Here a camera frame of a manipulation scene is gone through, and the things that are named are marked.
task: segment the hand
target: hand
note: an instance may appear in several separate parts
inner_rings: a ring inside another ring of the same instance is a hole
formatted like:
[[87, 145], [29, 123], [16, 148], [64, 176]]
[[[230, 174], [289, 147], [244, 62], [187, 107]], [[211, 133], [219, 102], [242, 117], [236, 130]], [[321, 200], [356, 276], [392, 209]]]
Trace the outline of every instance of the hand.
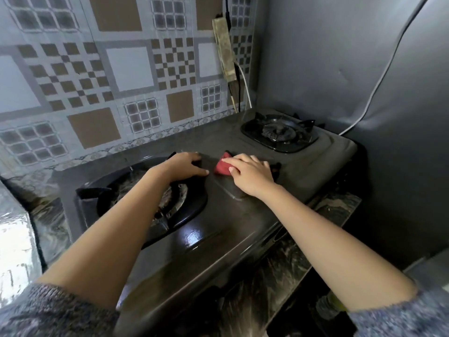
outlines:
[[229, 168], [234, 183], [245, 193], [260, 198], [263, 192], [274, 185], [267, 161], [261, 162], [255, 156], [240, 154], [223, 161], [234, 166]]
[[192, 176], [207, 176], [209, 170], [198, 168], [192, 164], [200, 159], [201, 156], [197, 152], [181, 152], [156, 167], [159, 167], [164, 175], [168, 176], [170, 182], [185, 180]]

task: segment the red sponge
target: red sponge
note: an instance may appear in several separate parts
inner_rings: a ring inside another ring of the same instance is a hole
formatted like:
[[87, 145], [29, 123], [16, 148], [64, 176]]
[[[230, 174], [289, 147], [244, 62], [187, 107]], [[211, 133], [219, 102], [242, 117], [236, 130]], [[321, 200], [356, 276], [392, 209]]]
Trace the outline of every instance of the red sponge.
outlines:
[[218, 164], [214, 169], [214, 174], [231, 176], [231, 173], [229, 172], [229, 167], [232, 167], [232, 165], [222, 161], [223, 158], [229, 157], [232, 157], [232, 155], [229, 152], [225, 152], [223, 154], [223, 156], [220, 158], [220, 161], [218, 162]]

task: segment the person's left hand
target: person's left hand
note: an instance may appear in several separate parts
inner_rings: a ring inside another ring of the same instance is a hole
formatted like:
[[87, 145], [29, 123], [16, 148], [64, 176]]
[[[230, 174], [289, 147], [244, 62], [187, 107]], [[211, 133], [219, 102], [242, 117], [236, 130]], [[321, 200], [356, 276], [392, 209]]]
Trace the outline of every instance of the person's left hand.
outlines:
[[207, 176], [209, 170], [201, 169], [192, 164], [199, 161], [201, 156], [197, 152], [181, 152], [158, 165], [170, 182], [185, 180], [192, 176]]

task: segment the sweater sleeve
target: sweater sleeve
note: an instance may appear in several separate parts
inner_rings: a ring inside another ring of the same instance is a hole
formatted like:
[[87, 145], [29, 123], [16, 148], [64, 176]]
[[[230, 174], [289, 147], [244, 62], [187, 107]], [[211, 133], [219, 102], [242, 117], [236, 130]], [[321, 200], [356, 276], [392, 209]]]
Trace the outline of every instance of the sweater sleeve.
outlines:
[[349, 313], [357, 337], [449, 336], [449, 305], [437, 291], [423, 292], [407, 302]]
[[33, 283], [0, 309], [0, 335], [112, 335], [118, 317], [118, 312], [98, 308], [57, 286]]

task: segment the person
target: person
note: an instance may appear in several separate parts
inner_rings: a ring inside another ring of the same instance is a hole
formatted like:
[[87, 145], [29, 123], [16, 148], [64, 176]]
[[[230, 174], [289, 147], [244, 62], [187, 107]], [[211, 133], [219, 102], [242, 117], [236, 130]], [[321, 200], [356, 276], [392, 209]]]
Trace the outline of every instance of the person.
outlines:
[[[112, 334], [115, 307], [162, 194], [173, 181], [209, 171], [179, 153], [151, 168], [105, 215], [10, 305], [2, 336]], [[268, 162], [223, 159], [237, 187], [278, 217], [318, 274], [350, 311], [359, 336], [449, 336], [449, 308], [362, 242], [274, 183]]]

